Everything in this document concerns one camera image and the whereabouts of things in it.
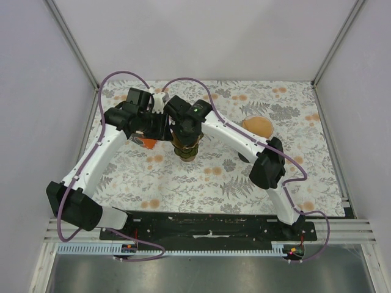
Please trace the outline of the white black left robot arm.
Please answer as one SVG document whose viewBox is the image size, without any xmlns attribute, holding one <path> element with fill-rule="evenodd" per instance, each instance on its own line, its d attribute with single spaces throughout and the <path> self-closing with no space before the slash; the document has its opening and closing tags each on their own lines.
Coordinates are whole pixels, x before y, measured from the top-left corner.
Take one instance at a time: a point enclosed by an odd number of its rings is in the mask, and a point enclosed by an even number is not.
<svg viewBox="0 0 391 293">
<path fill-rule="evenodd" d="M 169 96 L 131 88 L 125 101 L 109 108 L 98 128 L 99 134 L 59 183 L 48 184 L 46 194 L 53 214 L 60 220 L 91 231 L 96 227 L 113 228 L 126 240 L 134 234 L 128 214 L 117 208 L 102 206 L 93 200 L 96 186 L 109 162 L 135 133 L 146 139 L 172 140 L 169 117 L 163 112 Z"/>
</svg>

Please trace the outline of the dark green glass jar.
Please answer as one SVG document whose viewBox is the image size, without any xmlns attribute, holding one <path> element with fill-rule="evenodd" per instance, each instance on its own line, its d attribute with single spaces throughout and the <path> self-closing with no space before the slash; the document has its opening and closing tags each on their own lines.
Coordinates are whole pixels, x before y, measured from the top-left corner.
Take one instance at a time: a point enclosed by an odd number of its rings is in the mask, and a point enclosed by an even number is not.
<svg viewBox="0 0 391 293">
<path fill-rule="evenodd" d="M 198 154 L 198 150 L 199 150 L 199 144 L 196 145 L 194 148 L 190 148 L 190 149 L 187 149 L 187 150 L 181 150 L 181 149 L 179 149 L 179 148 L 174 147 L 174 153 L 175 153 L 178 157 L 180 157 L 181 154 L 185 154 L 185 153 L 197 155 L 197 154 Z"/>
</svg>

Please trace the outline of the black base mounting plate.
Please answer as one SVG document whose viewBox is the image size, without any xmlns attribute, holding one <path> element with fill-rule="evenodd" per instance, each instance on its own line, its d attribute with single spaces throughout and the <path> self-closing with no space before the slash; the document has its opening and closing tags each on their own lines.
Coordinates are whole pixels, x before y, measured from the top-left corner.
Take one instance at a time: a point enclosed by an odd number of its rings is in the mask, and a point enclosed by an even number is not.
<svg viewBox="0 0 391 293">
<path fill-rule="evenodd" d="M 316 241 L 313 222 L 300 216 L 293 226 L 275 215 L 210 214 L 188 212 L 127 211 L 128 219 L 120 233 L 137 240 L 158 243 L 197 239 L 249 239 L 253 242 Z"/>
</svg>

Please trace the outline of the aluminium front rail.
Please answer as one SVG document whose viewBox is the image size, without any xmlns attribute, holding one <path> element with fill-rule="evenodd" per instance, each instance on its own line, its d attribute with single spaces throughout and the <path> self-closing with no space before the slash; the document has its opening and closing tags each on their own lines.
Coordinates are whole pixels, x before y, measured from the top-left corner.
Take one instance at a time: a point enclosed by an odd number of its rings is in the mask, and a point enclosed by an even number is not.
<svg viewBox="0 0 391 293">
<path fill-rule="evenodd" d="M 327 226 L 323 219 L 310 219 L 315 225 L 317 240 L 312 244 L 322 244 L 326 240 Z M 376 242 L 373 230 L 368 220 L 359 219 L 330 219 L 330 244 L 373 244 Z M 99 243 L 100 230 L 81 231 L 72 240 L 72 243 Z M 50 219 L 43 237 L 44 242 L 59 243 L 57 235 L 57 220 Z"/>
</svg>

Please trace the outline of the single brown paper coffee filter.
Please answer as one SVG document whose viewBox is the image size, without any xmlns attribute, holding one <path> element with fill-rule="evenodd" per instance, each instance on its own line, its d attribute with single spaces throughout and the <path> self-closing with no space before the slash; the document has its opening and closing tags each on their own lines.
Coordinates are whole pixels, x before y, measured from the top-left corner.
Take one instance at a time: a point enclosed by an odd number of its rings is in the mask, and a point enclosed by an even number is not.
<svg viewBox="0 0 391 293">
<path fill-rule="evenodd" d="M 261 116 L 246 117 L 242 121 L 241 126 L 251 133 L 267 139 L 272 136 L 274 131 L 272 123 L 267 118 Z"/>
</svg>

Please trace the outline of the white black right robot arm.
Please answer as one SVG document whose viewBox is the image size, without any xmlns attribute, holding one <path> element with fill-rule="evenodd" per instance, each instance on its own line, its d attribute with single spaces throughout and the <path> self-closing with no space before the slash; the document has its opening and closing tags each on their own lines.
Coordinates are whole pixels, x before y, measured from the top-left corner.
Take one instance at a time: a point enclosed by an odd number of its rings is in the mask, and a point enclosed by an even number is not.
<svg viewBox="0 0 391 293">
<path fill-rule="evenodd" d="M 189 104 L 179 96 L 163 96 L 164 112 L 169 116 L 174 152 L 191 162 L 198 153 L 204 134 L 211 135 L 236 150 L 242 161 L 252 164 L 250 181 L 263 189 L 272 201 L 280 223 L 281 236 L 294 240 L 302 233 L 305 217 L 283 189 L 285 158 L 282 142 L 268 140 L 232 123 L 204 100 Z"/>
</svg>

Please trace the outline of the floral patterned table mat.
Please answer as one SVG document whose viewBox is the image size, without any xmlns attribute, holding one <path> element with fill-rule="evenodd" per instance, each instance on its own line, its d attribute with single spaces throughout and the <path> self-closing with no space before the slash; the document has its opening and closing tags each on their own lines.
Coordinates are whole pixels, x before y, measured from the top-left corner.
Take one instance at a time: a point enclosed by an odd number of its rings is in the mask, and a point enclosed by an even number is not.
<svg viewBox="0 0 391 293">
<path fill-rule="evenodd" d="M 305 212 L 320 210 L 345 217 L 320 116 L 309 82 L 283 81 L 150 81 L 193 103 L 212 99 L 229 120 L 241 124 L 265 118 L 290 159 L 285 163 L 293 201 Z M 103 206 L 127 210 L 273 214 L 271 200 L 249 179 L 252 167 L 213 136 L 204 136 L 191 162 L 183 162 L 169 142 L 152 149 L 127 141 L 103 172 L 93 199 Z"/>
</svg>

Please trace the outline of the orange coffee filter box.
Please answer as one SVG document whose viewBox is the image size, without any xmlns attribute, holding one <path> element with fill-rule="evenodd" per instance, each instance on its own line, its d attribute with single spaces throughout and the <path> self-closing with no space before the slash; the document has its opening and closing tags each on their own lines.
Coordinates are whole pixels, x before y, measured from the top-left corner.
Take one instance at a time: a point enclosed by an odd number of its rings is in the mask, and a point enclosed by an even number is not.
<svg viewBox="0 0 391 293">
<path fill-rule="evenodd" d="M 143 134 L 135 133 L 130 136 L 130 141 L 139 145 L 142 148 L 152 150 L 157 144 L 157 140 L 148 139 Z"/>
</svg>

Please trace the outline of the right aluminium frame post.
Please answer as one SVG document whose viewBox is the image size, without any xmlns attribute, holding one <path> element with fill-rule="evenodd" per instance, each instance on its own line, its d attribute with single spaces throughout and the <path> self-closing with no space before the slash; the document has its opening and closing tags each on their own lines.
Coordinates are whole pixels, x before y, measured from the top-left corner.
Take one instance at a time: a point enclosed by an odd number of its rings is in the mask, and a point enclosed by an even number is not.
<svg viewBox="0 0 391 293">
<path fill-rule="evenodd" d="M 315 74 L 315 77 L 311 81 L 311 85 L 313 88 L 316 88 L 318 84 L 320 83 L 321 78 L 323 77 L 324 73 L 326 72 L 329 64 L 331 63 L 332 59 L 334 58 L 335 54 L 337 53 L 338 49 L 341 47 L 344 39 L 346 38 L 348 32 L 351 30 L 354 22 L 358 18 L 359 14 L 361 13 L 362 9 L 366 5 L 366 0 L 356 0 L 354 1 L 354 4 L 349 11 L 347 17 L 345 18 L 341 28 L 339 29 L 336 37 L 334 38 L 334 41 L 331 44 L 331 47 L 329 48 L 325 58 L 323 59 L 318 71 Z"/>
</svg>

